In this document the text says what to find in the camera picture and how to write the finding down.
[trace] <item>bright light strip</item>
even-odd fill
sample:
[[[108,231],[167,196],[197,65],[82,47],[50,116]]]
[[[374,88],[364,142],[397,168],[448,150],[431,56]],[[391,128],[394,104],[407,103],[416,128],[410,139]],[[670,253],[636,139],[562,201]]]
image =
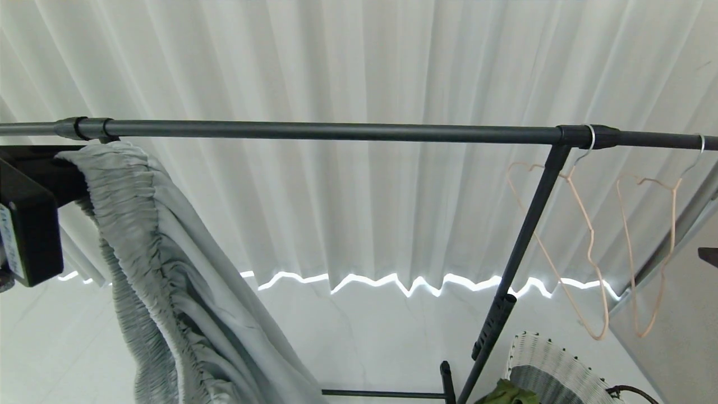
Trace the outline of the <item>bright light strip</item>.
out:
[[[65,276],[58,276],[57,279],[61,280],[61,281],[66,281],[66,280],[73,279],[74,277],[77,277],[78,275],[79,274],[77,271],[72,271]],[[254,277],[254,272],[245,271],[245,272],[240,272],[239,275],[241,277]],[[295,274],[292,272],[281,271],[281,272],[278,272],[275,276],[273,276],[269,282],[264,283],[263,285],[259,285],[259,288],[257,288],[257,290],[269,289],[272,286],[274,286],[274,284],[277,283],[283,277],[288,277],[290,279],[294,279],[299,283],[314,283],[314,282],[322,282],[322,281],[329,280],[329,274],[321,274],[321,275],[317,275],[317,276],[303,278],[303,277],[299,276],[298,274]],[[87,284],[92,283],[92,281],[93,281],[92,279],[88,279],[88,280],[84,280],[83,283],[85,285],[87,285]],[[582,289],[582,290],[598,288],[600,285],[599,281],[597,281],[597,280],[594,280],[594,281],[588,282],[588,283],[581,283],[581,282],[579,282],[575,279],[571,279],[569,277],[563,277],[563,278],[561,278],[561,281],[564,284],[566,284],[567,286],[572,286],[573,288],[578,288],[578,289]],[[339,282],[339,285],[337,285],[336,288],[332,289],[331,294],[338,292],[341,288],[344,288],[346,285],[348,285],[352,282],[365,283],[366,285],[373,286],[374,288],[377,288],[379,286],[384,286],[389,283],[394,283],[394,285],[396,285],[396,287],[399,288],[399,290],[401,290],[401,292],[407,298],[410,297],[416,289],[423,287],[426,290],[428,290],[432,295],[439,297],[442,294],[442,289],[444,288],[444,284],[447,284],[447,283],[454,283],[456,285],[461,285],[461,286],[471,290],[472,292],[478,292],[480,290],[498,286],[498,284],[501,283],[501,277],[494,275],[491,278],[489,278],[488,280],[484,280],[479,283],[474,283],[471,280],[468,280],[467,278],[459,276],[459,275],[446,274],[446,276],[444,276],[444,281],[442,282],[442,287],[439,289],[436,289],[435,287],[433,287],[429,283],[427,283],[423,277],[420,276],[414,280],[414,282],[411,284],[411,287],[409,289],[406,289],[404,287],[404,284],[399,282],[399,279],[398,279],[398,276],[396,273],[387,275],[387,276],[381,278],[380,280],[371,280],[365,276],[349,274],[341,282]],[[616,294],[616,292],[613,291],[613,289],[608,284],[608,282],[606,282],[604,280],[603,285],[604,285],[606,291],[608,291],[608,294],[613,298],[613,300],[616,300],[616,301],[620,300],[620,297]],[[531,290],[532,287],[536,288],[538,290],[538,292],[543,297],[551,298],[552,294],[546,289],[546,286],[544,285],[544,283],[534,277],[530,277],[526,281],[526,284],[518,291],[516,291],[512,288],[509,288],[509,292],[511,294],[513,294],[514,296],[516,296],[517,298],[520,298],[521,296],[527,294]]]

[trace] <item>garment rack pole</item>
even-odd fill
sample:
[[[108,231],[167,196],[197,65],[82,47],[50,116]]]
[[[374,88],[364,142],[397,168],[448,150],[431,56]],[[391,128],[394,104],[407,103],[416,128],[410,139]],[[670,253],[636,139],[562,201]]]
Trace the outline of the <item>garment rack pole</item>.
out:
[[[573,147],[594,150],[614,146],[665,147],[672,149],[718,150],[718,137],[621,131],[604,125],[561,125],[558,127],[477,127],[405,124],[326,124],[252,121],[135,121],[76,116],[54,122],[0,123],[3,136],[58,135],[74,140],[99,139],[110,142],[119,137],[196,137],[234,139],[313,139],[392,142],[458,142],[503,144],[550,144],[546,169],[538,183],[523,225],[506,264],[493,304],[489,307],[479,338],[474,344],[474,365],[457,400],[449,363],[440,366],[443,393],[391,392],[369,390],[323,390],[325,395],[392,398],[444,399],[446,404],[466,404],[501,331],[516,304],[508,293],[521,265],[536,226],[541,219],[559,173]]]

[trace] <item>green clothing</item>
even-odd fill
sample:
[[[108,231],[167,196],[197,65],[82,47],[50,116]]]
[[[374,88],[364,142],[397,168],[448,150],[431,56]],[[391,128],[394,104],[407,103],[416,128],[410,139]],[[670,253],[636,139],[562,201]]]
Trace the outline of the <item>green clothing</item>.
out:
[[[476,404],[540,404],[536,394],[514,387],[508,380],[501,379],[494,391],[478,400]]]

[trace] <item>white woven basket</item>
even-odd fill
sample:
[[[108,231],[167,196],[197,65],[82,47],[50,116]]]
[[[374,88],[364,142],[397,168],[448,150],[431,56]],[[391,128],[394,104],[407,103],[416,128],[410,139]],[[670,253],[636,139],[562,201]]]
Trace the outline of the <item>white woven basket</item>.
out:
[[[623,404],[605,381],[578,357],[537,333],[517,335],[508,354],[506,379],[530,390],[543,404]]]

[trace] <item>silver metal hook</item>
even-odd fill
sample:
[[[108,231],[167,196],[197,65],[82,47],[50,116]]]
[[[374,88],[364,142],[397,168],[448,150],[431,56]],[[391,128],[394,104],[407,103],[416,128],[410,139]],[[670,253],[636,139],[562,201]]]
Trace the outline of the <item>silver metal hook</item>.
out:
[[[694,161],[693,164],[691,164],[690,167],[688,167],[687,169],[685,169],[685,170],[683,171],[683,173],[681,174],[681,178],[683,178],[683,176],[684,176],[685,174],[687,174],[688,171],[690,171],[693,167],[695,167],[696,165],[698,165],[698,161],[700,161],[701,156],[703,155],[703,152],[706,151],[706,137],[703,136],[703,134],[700,134],[700,133],[696,133],[696,134],[701,137],[701,152],[698,154],[698,157],[696,157],[696,161]]]
[[[578,164],[582,158],[591,154],[591,151],[593,151],[593,147],[596,145],[596,131],[593,129],[593,125],[591,125],[591,124],[585,124],[585,125],[588,127],[588,129],[591,129],[591,147],[589,147],[588,150],[582,156],[580,156],[579,158],[576,159],[576,161],[574,161],[574,165],[571,167],[571,170],[576,168],[576,164]]]

